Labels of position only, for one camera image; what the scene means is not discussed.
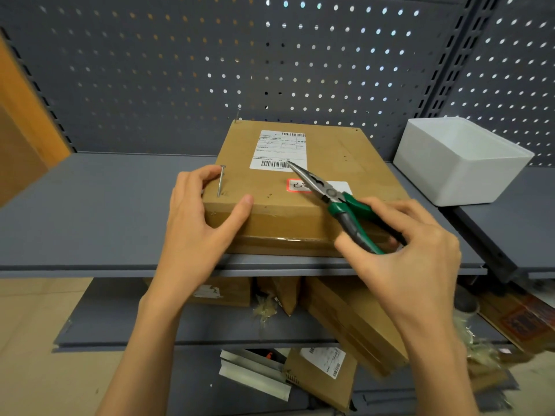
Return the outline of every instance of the person's left hand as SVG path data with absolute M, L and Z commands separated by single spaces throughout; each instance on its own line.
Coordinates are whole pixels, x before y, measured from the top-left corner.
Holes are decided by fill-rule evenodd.
M 180 172 L 171 192 L 164 247 L 147 295 L 175 311 L 210 276 L 253 207 L 253 196 L 245 195 L 220 227 L 206 224 L 202 189 L 220 172 L 217 165 Z

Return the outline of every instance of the barcode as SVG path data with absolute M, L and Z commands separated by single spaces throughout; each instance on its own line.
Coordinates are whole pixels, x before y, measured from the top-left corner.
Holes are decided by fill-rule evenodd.
M 281 132 L 282 136 L 297 136 L 297 137 L 304 137 L 305 135 L 300 132 Z
M 266 166 L 270 168 L 287 168 L 288 164 L 285 162 L 278 162 L 273 160 L 263 160 L 260 166 Z
M 339 372 L 339 368 L 341 368 L 341 364 L 337 363 L 334 369 L 334 378 L 337 377 L 337 372 Z

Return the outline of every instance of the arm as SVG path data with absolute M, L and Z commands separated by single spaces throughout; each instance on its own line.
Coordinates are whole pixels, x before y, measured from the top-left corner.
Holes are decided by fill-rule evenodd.
M 185 301 L 212 273 L 245 223 L 247 195 L 217 229 L 204 220 L 201 192 L 221 168 L 181 172 L 171 193 L 166 236 L 156 275 L 139 302 L 133 333 L 97 416 L 164 415 L 179 317 Z
M 452 320 L 461 262 L 458 239 L 415 200 L 363 202 L 408 244 L 392 254 L 373 255 L 342 233 L 335 246 L 401 334 L 415 380 L 418 415 L 477 416 L 466 350 Z

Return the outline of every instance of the hand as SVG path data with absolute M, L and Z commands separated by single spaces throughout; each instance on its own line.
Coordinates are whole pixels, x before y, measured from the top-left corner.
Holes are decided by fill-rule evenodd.
M 385 255 L 364 251 L 342 233 L 335 247 L 347 259 L 403 334 L 426 326 L 451 331 L 454 288 L 461 251 L 457 237 L 443 229 L 416 200 L 385 204 L 366 198 L 385 223 L 398 230 L 407 245 Z
M 188 297 L 210 276 L 237 231 L 250 215 L 254 199 L 245 195 L 217 229 L 204 220 L 201 192 L 221 167 L 207 165 L 193 172 L 180 172 L 171 192 L 166 236 L 149 300 L 180 310 Z

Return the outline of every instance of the pliers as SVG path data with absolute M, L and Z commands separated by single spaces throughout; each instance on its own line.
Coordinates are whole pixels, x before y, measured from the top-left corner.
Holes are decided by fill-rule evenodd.
M 370 206 L 357 201 L 348 192 L 338 192 L 331 184 L 319 176 L 307 171 L 306 169 L 287 161 L 288 166 L 295 171 L 305 185 L 310 188 L 321 201 L 328 205 L 328 211 L 340 224 L 343 230 L 351 239 L 365 251 L 374 254 L 384 254 L 384 252 L 366 235 L 364 229 L 357 220 L 357 217 L 371 222 L 379 228 L 385 230 L 400 244 L 406 245 L 407 241 L 403 235 L 385 223 L 374 213 Z

